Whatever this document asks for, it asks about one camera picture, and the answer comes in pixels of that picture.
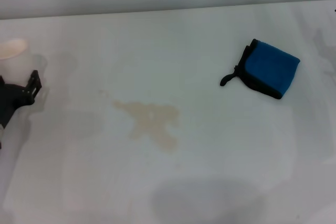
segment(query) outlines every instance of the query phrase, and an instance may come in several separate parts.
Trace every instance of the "blue cloth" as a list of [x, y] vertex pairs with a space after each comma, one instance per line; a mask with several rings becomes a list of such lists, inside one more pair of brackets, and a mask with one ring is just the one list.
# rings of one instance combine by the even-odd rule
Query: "blue cloth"
[[245, 62], [245, 71], [284, 95], [299, 62], [298, 58], [259, 41]]

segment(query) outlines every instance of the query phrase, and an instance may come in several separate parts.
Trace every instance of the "table surface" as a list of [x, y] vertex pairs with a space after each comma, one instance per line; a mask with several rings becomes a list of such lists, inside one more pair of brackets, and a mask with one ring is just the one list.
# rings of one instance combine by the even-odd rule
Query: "table surface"
[[[43, 81], [6, 128], [1, 224], [336, 222], [336, 1], [0, 21]], [[281, 100], [232, 73], [301, 60]]]

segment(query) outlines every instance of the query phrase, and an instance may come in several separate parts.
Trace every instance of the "folded blue towel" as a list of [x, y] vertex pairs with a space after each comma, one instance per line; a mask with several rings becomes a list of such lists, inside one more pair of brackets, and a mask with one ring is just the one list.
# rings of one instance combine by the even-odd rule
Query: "folded blue towel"
[[281, 99], [289, 88], [300, 60], [273, 46], [254, 39], [246, 46], [232, 74], [225, 76], [224, 86], [233, 77], [240, 77], [249, 88]]

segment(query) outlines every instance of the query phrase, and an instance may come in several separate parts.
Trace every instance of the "paper cup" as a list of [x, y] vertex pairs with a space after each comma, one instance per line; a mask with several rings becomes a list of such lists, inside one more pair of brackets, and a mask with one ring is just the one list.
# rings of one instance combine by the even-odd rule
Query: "paper cup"
[[28, 42], [13, 39], [0, 44], [0, 75], [6, 83], [25, 87], [34, 70]]

